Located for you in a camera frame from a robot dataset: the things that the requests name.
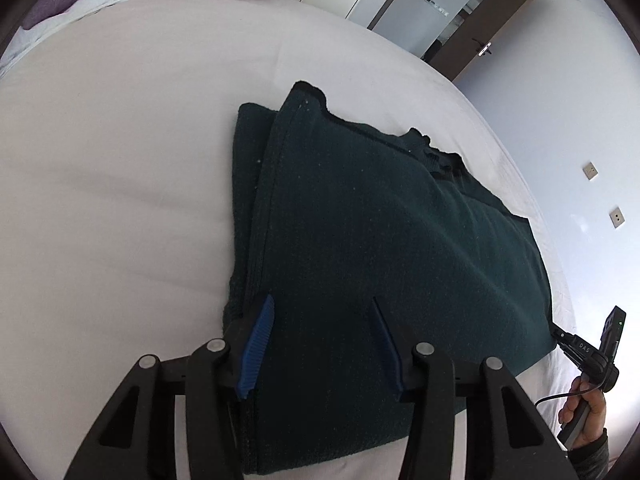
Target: dark green sweater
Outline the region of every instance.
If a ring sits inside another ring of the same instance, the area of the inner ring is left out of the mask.
[[[240,108],[232,171],[225,320],[259,291],[275,300],[257,387],[239,413],[245,472],[407,436],[412,406],[395,402],[369,333],[374,296],[454,359],[498,356],[515,375],[554,348],[528,221],[417,130],[348,123],[297,83],[279,112]]]

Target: door handle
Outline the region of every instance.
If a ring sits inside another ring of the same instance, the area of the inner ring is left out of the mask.
[[[478,57],[482,57],[484,56],[484,54],[491,54],[491,51],[489,50],[491,41],[489,41],[489,43],[483,43],[480,40],[476,40],[476,38],[471,38],[471,41],[475,41],[479,45],[478,49],[476,50],[476,52],[478,53]]]

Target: sweater sleeve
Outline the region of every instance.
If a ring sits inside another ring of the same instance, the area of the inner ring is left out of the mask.
[[[598,440],[569,451],[568,457],[580,480],[602,480],[609,466],[607,430]]]

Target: bed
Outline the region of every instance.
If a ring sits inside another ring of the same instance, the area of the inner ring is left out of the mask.
[[[233,265],[238,107],[297,80],[329,109],[458,152],[529,218],[554,320],[575,329],[561,267],[513,161],[466,98],[373,32],[290,0],[129,0],[68,24],[0,79],[0,418],[40,480],[64,476],[131,365],[222,332]],[[575,370],[557,349],[518,378],[533,398]],[[554,431],[558,402],[540,406]],[[452,478],[463,478],[465,416]],[[184,439],[178,434],[178,470]],[[275,479],[398,477],[404,440]]]

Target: wall outlet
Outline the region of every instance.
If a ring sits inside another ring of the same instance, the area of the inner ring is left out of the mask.
[[[582,168],[582,170],[589,180],[592,180],[598,174],[598,170],[596,170],[596,167],[592,162],[587,164],[584,168]]]
[[[611,221],[613,222],[613,227],[616,229],[619,228],[623,223],[625,223],[625,217],[622,216],[622,211],[620,208],[615,208],[611,213],[609,213],[611,217]]]

